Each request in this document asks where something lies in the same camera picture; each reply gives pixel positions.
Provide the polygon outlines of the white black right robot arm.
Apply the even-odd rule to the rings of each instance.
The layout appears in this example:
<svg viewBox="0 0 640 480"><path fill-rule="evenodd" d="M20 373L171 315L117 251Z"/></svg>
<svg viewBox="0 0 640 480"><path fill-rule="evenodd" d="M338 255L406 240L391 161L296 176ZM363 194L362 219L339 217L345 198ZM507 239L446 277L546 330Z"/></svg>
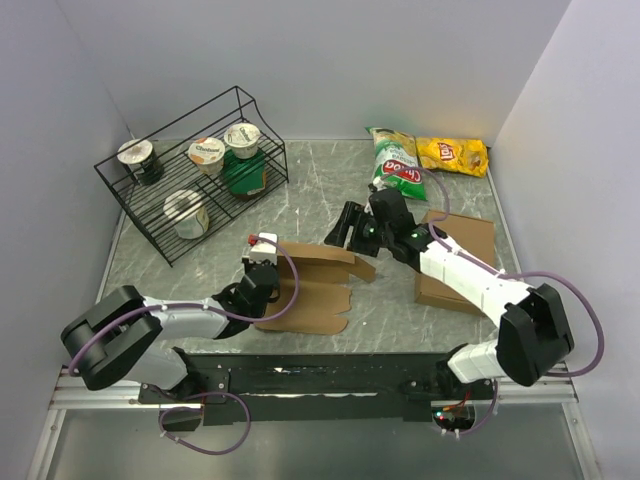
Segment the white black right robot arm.
<svg viewBox="0 0 640 480"><path fill-rule="evenodd" d="M445 231L416 223L394 188L373 192L365 205L346 202L324 242L370 257L386 249L396 261L451 288L497 327L495 340L459 346L441 361L437 386L448 398L461 397L479 380L508 378L530 387L574 348L553 287L504 278Z"/></svg>

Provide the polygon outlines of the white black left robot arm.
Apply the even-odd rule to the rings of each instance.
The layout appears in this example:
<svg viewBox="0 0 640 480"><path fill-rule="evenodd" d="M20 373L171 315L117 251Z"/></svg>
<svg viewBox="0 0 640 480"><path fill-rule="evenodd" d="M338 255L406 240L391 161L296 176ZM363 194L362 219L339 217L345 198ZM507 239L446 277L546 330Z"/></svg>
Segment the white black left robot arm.
<svg viewBox="0 0 640 480"><path fill-rule="evenodd" d="M131 285L119 287L63 329L69 374L92 391L130 380L188 401L200 387L198 374L183 349L162 343L234 337L265 316L278 289L279 274L269 261L249 264L240 281L200 301L163 301Z"/></svg>

